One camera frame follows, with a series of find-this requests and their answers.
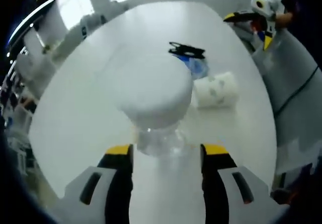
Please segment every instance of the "tabletop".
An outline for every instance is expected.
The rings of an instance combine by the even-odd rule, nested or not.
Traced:
[[[169,42],[205,49],[210,74],[232,72],[238,82],[234,109],[191,106],[180,128],[194,144],[224,145],[269,187],[276,163],[270,100],[251,56],[229,25],[200,3],[141,5],[100,27],[66,59],[51,80],[29,132],[34,155],[58,197],[106,149],[133,142],[133,125],[109,97],[113,66],[147,53],[165,53]]]

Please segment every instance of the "black scissors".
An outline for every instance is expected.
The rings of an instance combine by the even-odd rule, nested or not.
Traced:
[[[195,47],[191,47],[184,44],[179,44],[176,42],[169,42],[170,45],[174,46],[175,48],[169,49],[169,53],[186,56],[195,59],[204,59],[203,53],[205,52],[204,49],[198,49]]]

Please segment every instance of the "black cable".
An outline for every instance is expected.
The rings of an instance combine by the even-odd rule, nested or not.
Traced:
[[[294,97],[296,97],[305,87],[306,85],[311,81],[311,79],[313,78],[315,72],[317,71],[318,69],[318,66],[315,68],[315,70],[313,71],[313,73],[310,75],[310,77],[304,82],[304,84],[299,88],[297,89],[285,102],[284,104],[281,106],[281,108],[276,111],[274,113],[274,118],[277,118],[282,112],[283,110],[285,109],[285,107],[290,103],[290,101],[292,101],[292,99]]]

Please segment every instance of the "round table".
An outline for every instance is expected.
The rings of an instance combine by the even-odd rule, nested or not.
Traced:
[[[133,125],[109,94],[118,63],[165,53],[170,41],[205,49],[210,74],[232,72],[240,98],[234,109],[190,107],[180,128],[194,144],[224,145],[269,187],[276,162],[270,100],[251,56],[234,31],[200,3],[168,2],[133,8],[100,27],[66,59],[40,99],[29,132],[43,175],[58,195],[114,145],[133,142]]]

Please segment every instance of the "toilet paper roll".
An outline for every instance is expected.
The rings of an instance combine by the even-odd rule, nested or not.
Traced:
[[[239,97],[237,82],[231,72],[195,80],[193,91],[198,108],[233,107]]]

